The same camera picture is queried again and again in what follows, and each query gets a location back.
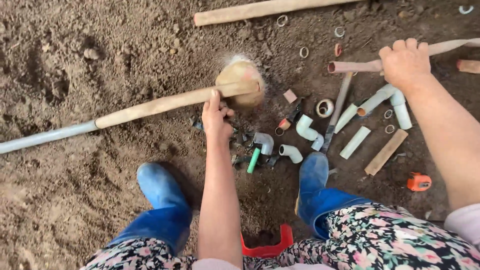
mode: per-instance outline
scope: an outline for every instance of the orange tape measure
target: orange tape measure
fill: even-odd
[[[419,172],[411,172],[413,178],[407,180],[407,187],[412,191],[425,191],[432,186],[432,179]]]

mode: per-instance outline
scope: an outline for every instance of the plastic ring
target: plastic ring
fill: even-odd
[[[275,129],[275,135],[277,135],[277,136],[280,137],[281,135],[283,135],[283,133],[285,133],[285,130],[281,129],[280,127],[277,127],[277,128]]]
[[[308,57],[308,54],[309,54],[309,52],[308,52],[308,48],[307,48],[307,47],[302,47],[302,48],[300,49],[300,57],[302,57],[302,58],[307,58],[307,57]]]
[[[463,15],[472,12],[472,10],[473,10],[473,6],[470,6],[470,8],[467,11],[463,9],[463,6],[458,7],[458,12],[462,13]]]
[[[384,113],[385,119],[391,118],[392,115],[393,115],[393,111],[392,111],[392,110],[387,110],[387,111]]]
[[[341,34],[338,33],[339,28],[341,28],[343,30],[343,32]],[[343,29],[343,26],[339,26],[339,27],[335,28],[334,34],[335,34],[336,37],[343,37],[345,35],[345,29]]]
[[[385,132],[387,134],[391,134],[391,133],[393,133],[393,131],[395,131],[395,127],[393,125],[388,125],[388,126],[385,127]]]
[[[278,27],[284,27],[287,23],[288,17],[286,15],[282,15],[276,20],[276,25],[278,25]]]
[[[320,108],[320,106],[322,104],[326,104],[327,108]],[[317,103],[317,106],[315,106],[315,111],[317,112],[318,116],[320,116],[322,118],[326,118],[326,117],[329,117],[330,115],[332,115],[334,107],[335,106],[333,105],[333,101],[331,101],[328,98],[324,98],[320,102]]]

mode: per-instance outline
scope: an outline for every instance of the red plastic stool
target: red plastic stool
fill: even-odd
[[[275,258],[287,247],[293,245],[292,227],[288,224],[280,225],[280,243],[277,245],[259,246],[256,248],[248,248],[243,242],[243,236],[240,233],[241,250],[245,256],[260,258]]]

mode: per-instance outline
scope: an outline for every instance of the floral skirt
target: floral skirt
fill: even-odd
[[[274,269],[295,263],[339,270],[480,269],[480,253],[456,233],[414,218],[404,208],[371,203],[332,212],[330,239],[307,239],[278,257],[243,257],[244,269]],[[174,257],[154,238],[124,241],[98,250],[81,268],[191,269],[193,256]]]

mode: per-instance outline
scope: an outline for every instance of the dirt ground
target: dirt ground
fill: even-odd
[[[198,11],[253,0],[3,0],[0,2],[0,141],[82,123],[158,97],[211,86],[234,55],[254,61],[268,83],[264,105],[241,113],[234,122],[245,131],[273,135],[297,146],[306,156],[311,143],[289,130],[274,135],[291,108],[281,95],[291,88],[306,98],[304,113],[324,133],[329,119],[314,114],[316,101],[336,99],[342,75],[326,64],[333,48],[344,46],[340,61],[371,61],[378,50],[400,38],[435,43],[480,37],[480,5],[468,15],[464,1],[365,1],[303,10],[222,25],[195,27]],[[334,36],[345,27],[343,38]],[[301,47],[310,54],[299,57]],[[480,76],[459,73],[457,59],[480,60],[480,50],[460,48],[432,58],[432,71],[456,100],[480,119]],[[379,74],[353,78],[347,104],[371,96],[385,81]],[[406,207],[424,218],[448,214],[443,181],[435,169],[421,131],[414,127],[397,153],[405,157],[366,177],[363,169],[389,140],[382,104],[367,119],[350,123],[329,149],[330,167],[338,168],[330,187]],[[182,187],[195,217],[185,253],[195,253],[201,202],[204,134],[188,120],[192,109],[169,111],[101,131],[1,155],[2,269],[74,269],[111,240],[135,216],[150,209],[135,179],[146,161],[168,161],[185,175]],[[372,130],[348,160],[340,150],[361,125]],[[246,155],[245,147],[231,146]],[[274,169],[236,171],[242,232],[250,246],[274,242],[279,225],[288,222],[297,238],[308,235],[294,214],[298,168],[282,158]],[[429,174],[433,187],[413,193],[406,188],[411,171]]]

